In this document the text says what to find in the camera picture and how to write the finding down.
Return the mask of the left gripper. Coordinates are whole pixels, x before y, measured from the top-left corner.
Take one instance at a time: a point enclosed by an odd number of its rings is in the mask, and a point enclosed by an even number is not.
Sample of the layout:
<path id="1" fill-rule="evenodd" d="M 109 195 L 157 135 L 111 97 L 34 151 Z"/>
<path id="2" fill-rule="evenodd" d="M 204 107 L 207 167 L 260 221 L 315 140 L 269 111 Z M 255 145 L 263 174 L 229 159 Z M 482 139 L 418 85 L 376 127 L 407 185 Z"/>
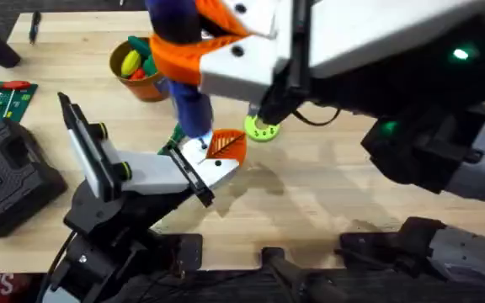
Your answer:
<path id="1" fill-rule="evenodd" d="M 182 151 L 170 146 L 166 155 L 118 151 L 111 143 L 97 150 L 79 145 L 77 154 L 85 179 L 72 196 L 64 223 L 83 240 L 106 249 L 145 234 L 193 196 L 210 206 L 213 188 L 243 165 L 247 140 L 242 130 L 216 129 L 186 141 Z"/>

